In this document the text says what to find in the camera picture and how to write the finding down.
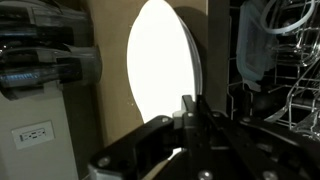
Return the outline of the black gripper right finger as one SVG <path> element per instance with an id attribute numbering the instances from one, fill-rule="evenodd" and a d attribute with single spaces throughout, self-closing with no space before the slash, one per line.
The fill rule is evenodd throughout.
<path id="1" fill-rule="evenodd" d="M 181 180 L 232 180 L 232 148 L 199 98 L 182 97 Z"/>

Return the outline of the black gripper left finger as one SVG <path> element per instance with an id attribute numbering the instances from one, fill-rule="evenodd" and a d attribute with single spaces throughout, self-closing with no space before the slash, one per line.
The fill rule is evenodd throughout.
<path id="1" fill-rule="evenodd" d="M 157 116 L 92 156 L 90 180 L 139 180 L 172 154 L 167 135 L 174 120 Z"/>

